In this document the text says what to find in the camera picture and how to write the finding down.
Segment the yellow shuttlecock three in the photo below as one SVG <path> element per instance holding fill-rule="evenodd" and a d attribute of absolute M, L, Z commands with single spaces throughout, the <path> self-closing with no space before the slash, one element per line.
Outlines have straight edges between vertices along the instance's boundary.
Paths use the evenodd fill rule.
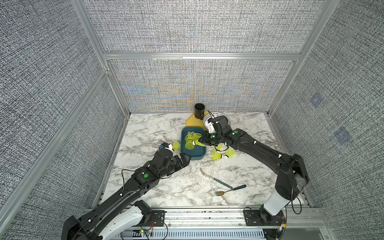
<path fill-rule="evenodd" d="M 226 151 L 229 147 L 226 146 L 225 144 L 219 144 L 217 147 L 215 147 L 215 149 L 219 152 L 223 152 L 223 151 Z"/>

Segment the yellow shuttlecock four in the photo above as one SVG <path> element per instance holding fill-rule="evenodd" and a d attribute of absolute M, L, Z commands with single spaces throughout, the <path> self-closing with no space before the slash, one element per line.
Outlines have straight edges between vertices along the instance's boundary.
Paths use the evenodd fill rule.
<path fill-rule="evenodd" d="M 206 147 L 206 145 L 203 144 L 203 143 L 201 143 L 199 140 L 200 140 L 200 138 L 194 140 L 194 141 L 193 141 L 193 146 Z"/>

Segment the yellow shuttlecock five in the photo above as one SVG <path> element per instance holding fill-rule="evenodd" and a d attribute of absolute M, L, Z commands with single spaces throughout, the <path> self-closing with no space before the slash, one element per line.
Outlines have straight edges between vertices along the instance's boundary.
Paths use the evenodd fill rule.
<path fill-rule="evenodd" d="M 219 159 L 221 159 L 223 157 L 223 155 L 221 154 L 221 152 L 219 152 L 219 151 L 214 151 L 214 152 L 212 152 L 212 154 L 211 154 L 211 159 L 212 160 L 219 160 Z"/>

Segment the yellow shuttlecock one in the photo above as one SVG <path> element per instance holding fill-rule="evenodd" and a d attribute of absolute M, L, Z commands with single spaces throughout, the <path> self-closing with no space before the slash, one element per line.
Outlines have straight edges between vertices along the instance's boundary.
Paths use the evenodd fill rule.
<path fill-rule="evenodd" d="M 195 133 L 195 132 L 188 132 L 186 137 L 185 137 L 185 148 L 187 150 L 192 150 L 195 148 L 195 146 L 193 146 L 193 141 L 196 140 L 196 137 L 198 137 L 198 133 Z"/>

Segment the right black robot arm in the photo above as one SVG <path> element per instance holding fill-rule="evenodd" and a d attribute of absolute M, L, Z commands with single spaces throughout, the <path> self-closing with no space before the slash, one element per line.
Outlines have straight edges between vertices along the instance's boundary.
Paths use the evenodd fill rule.
<path fill-rule="evenodd" d="M 278 215 L 309 182 L 308 172 L 301 156 L 297 154 L 290 156 L 272 149 L 241 129 L 213 134 L 206 131 L 199 142 L 208 146 L 223 143 L 255 158 L 277 174 L 275 191 L 261 207 L 269 216 Z"/>

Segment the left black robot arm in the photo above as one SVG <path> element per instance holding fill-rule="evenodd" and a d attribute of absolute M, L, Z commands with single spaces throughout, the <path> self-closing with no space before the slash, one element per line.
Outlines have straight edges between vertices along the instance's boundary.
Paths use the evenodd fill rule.
<path fill-rule="evenodd" d="M 106 201 L 79 218 L 69 217 L 63 225 L 63 240 L 111 240 L 130 227 L 151 218 L 151 208 L 140 198 L 190 164 L 191 156 L 174 155 L 171 147 L 160 148 L 151 161 L 135 170 L 124 185 Z"/>

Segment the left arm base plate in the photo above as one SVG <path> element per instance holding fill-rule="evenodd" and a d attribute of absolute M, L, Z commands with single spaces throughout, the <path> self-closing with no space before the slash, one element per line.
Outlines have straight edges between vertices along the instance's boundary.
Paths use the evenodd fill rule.
<path fill-rule="evenodd" d="M 163 227 L 166 212 L 163 210 L 152 210 L 150 215 L 146 215 L 143 218 L 143 227 Z"/>

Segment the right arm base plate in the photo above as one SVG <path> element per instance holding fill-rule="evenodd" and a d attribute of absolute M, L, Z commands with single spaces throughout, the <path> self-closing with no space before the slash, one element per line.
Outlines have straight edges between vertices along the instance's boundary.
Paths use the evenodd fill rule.
<path fill-rule="evenodd" d="M 266 212 L 261 214 L 260 210 L 251 210 L 250 208 L 243 209 L 243 215 L 246 222 L 246 226 L 265 226 L 265 227 L 277 227 L 286 223 L 285 216 L 282 211 L 277 216 L 269 216 Z"/>

